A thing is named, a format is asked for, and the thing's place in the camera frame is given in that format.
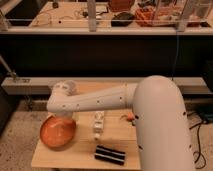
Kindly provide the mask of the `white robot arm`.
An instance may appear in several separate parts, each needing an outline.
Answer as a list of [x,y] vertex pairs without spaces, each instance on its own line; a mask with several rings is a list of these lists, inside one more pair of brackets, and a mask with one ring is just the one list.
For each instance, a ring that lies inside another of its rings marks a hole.
[[142,171],[196,171],[184,99],[164,76],[73,95],[69,83],[53,86],[47,110],[68,112],[131,109],[136,119]]

